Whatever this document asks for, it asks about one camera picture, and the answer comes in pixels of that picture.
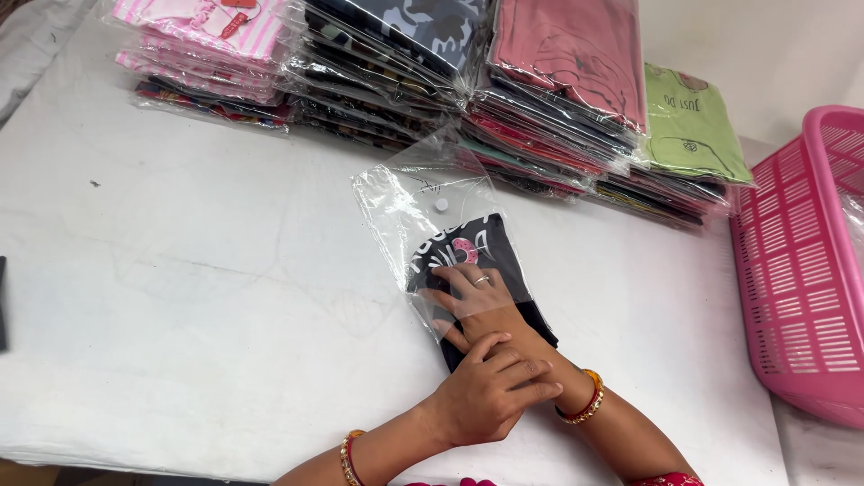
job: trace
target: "woman's left hand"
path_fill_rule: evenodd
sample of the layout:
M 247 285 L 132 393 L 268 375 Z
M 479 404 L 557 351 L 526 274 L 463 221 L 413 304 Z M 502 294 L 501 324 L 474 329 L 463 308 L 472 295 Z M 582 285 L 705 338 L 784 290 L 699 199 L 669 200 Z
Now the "woman's left hand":
M 492 346 L 511 336 L 493 332 L 480 338 L 462 363 L 418 405 L 431 433 L 445 447 L 503 440 L 525 408 L 561 394 L 560 383 L 523 383 L 552 369 L 552 363 L 526 360 L 503 348 L 488 361 Z

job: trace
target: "gold bangle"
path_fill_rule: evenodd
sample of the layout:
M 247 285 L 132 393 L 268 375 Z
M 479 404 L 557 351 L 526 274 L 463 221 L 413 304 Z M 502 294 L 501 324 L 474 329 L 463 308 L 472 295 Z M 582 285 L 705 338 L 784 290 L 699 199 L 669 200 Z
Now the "gold bangle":
M 600 408 L 600 403 L 603 402 L 603 395 L 606 392 L 606 389 L 603 387 L 603 379 L 600 377 L 599 374 L 590 369 L 583 369 L 582 371 L 584 371 L 594 380 L 594 396 L 591 399 L 591 403 L 588 404 L 588 407 L 585 409 L 584 412 L 576 415 L 565 415 L 560 408 L 558 408 L 557 406 L 555 407 L 555 410 L 556 412 L 558 412 L 558 416 L 561 417 L 561 420 L 572 425 L 581 424 L 585 420 L 593 417 L 594 414 L 597 413 L 597 409 Z
M 342 439 L 342 448 L 339 450 L 339 455 L 342 458 L 342 471 L 345 472 L 345 480 L 348 481 L 348 486 L 363 486 L 363 483 L 357 478 L 354 472 L 354 465 L 351 464 L 351 443 L 355 438 L 365 434 L 365 431 L 350 431 L 344 439 Z

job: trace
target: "red tag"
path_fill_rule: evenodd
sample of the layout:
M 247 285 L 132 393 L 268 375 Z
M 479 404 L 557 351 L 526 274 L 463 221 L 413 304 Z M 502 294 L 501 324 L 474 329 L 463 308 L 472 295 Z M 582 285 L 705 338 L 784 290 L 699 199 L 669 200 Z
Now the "red tag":
M 240 7 L 241 9 L 254 9 L 257 7 L 256 0 L 222 0 L 226 7 Z
M 222 35 L 220 35 L 219 37 L 222 39 L 227 39 L 228 37 L 231 37 L 232 35 L 234 35 L 234 33 L 237 32 L 237 29 L 239 29 L 240 26 L 243 25 L 243 22 L 247 18 L 249 18 L 249 16 L 247 16 L 245 13 L 243 13 L 243 12 L 238 13 L 228 23 L 228 25 L 226 25 L 226 27 L 224 29 L 222 29 Z

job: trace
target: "green t-shirt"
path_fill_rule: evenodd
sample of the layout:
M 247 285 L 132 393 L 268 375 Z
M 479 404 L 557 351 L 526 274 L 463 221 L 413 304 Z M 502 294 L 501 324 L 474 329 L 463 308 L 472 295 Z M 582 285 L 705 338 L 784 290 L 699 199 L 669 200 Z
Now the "green t-shirt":
M 753 174 L 717 86 L 645 63 L 651 165 L 686 177 L 751 184 Z

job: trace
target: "white table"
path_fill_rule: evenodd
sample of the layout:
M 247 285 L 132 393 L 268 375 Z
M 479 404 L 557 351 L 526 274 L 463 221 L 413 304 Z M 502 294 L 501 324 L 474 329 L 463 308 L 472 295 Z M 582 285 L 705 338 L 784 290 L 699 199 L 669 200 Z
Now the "white table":
M 111 43 L 88 20 L 0 131 L 0 457 L 270 481 L 434 390 L 440 351 L 347 179 L 386 154 L 138 111 Z M 725 225 L 499 199 L 565 355 L 706 483 L 787 484 Z M 400 479 L 615 484 L 567 432 L 539 407 Z

